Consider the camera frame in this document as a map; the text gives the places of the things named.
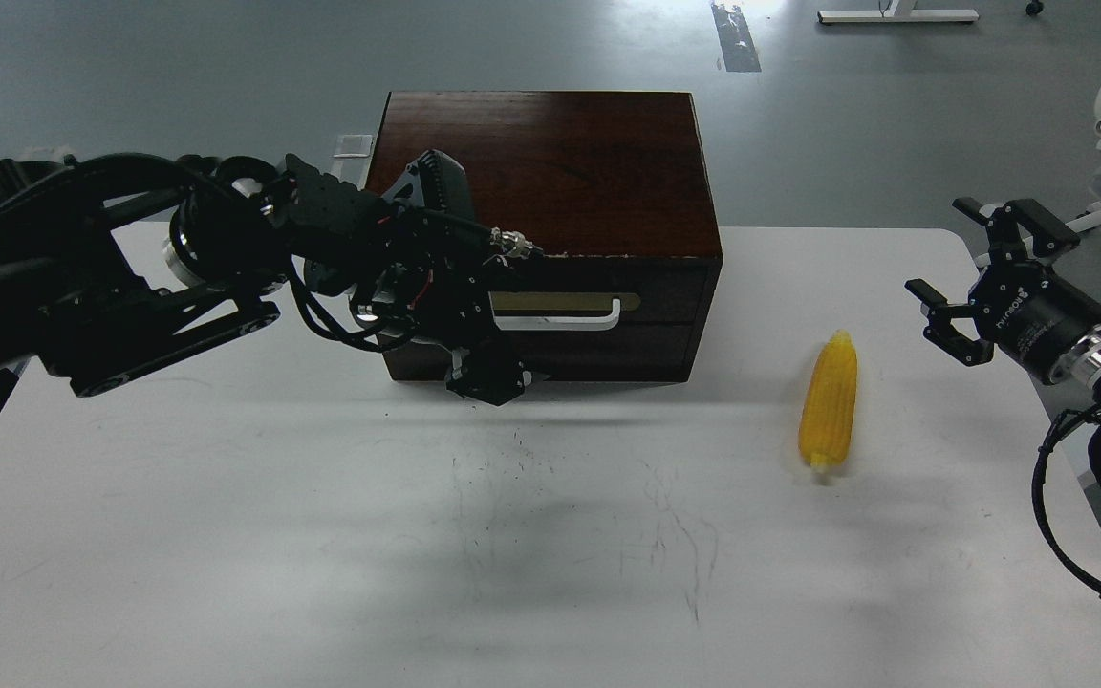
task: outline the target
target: wooden box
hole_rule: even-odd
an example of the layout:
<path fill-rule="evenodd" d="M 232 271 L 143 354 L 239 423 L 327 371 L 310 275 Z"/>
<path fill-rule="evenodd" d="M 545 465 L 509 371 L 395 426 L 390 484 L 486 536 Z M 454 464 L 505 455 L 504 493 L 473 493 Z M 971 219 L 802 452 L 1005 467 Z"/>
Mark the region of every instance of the wooden box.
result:
<path fill-rule="evenodd" d="M 598 316 L 600 331 L 512 331 L 527 369 L 552 380 L 689 379 L 721 273 L 721 239 L 689 92 L 392 92 L 368 172 L 384 193 L 426 149 L 467 171 L 478 221 L 524 232 L 521 295 L 497 316 Z M 443 380 L 428 345 L 385 353 L 394 380 Z"/>

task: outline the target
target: table surface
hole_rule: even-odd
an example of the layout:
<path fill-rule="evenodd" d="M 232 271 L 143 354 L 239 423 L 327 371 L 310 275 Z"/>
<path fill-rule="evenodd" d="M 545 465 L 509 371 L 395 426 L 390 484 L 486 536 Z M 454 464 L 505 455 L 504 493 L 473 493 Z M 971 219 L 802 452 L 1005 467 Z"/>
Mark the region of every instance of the table surface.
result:
<path fill-rule="evenodd" d="M 97 400 L 31 365 L 0 417 L 0 685 L 1101 685 L 1101 602 L 1032 517 L 1031 383 L 926 343 L 902 287 L 966 291 L 960 241 L 721 240 L 685 384 L 493 409 L 287 308 Z M 837 327 L 855 436 L 817 479 L 796 422 Z M 1101 575 L 1056 469 L 1054 527 Z"/>

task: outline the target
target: white drawer handle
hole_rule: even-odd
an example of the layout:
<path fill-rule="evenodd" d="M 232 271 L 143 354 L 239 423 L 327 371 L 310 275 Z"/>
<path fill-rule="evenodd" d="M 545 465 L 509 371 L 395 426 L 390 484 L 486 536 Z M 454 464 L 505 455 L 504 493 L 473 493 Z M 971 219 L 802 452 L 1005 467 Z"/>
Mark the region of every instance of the white drawer handle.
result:
<path fill-rule="evenodd" d="M 495 326 L 503 331 L 604 331 L 620 323 L 623 301 L 611 299 L 611 313 L 604 316 L 498 316 Z"/>

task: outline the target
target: wooden lid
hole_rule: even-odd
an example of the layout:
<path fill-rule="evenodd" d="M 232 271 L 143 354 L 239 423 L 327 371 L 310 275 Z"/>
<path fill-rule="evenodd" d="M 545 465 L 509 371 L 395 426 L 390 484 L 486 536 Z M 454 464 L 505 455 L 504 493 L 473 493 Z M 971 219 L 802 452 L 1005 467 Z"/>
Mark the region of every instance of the wooden lid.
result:
<path fill-rule="evenodd" d="M 721 255 L 690 92 L 395 91 L 368 190 L 426 149 L 467 171 L 478 221 L 547 254 Z"/>

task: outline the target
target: corn cob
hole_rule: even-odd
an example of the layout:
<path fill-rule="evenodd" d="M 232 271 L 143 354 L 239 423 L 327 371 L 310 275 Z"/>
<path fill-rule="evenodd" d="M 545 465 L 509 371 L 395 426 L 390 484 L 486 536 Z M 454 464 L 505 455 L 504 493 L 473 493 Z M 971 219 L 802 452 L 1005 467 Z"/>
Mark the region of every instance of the corn cob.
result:
<path fill-rule="evenodd" d="M 818 473 L 848 458 L 855 404 L 857 349 L 848 332 L 840 329 L 814 363 L 796 436 L 800 457 Z"/>

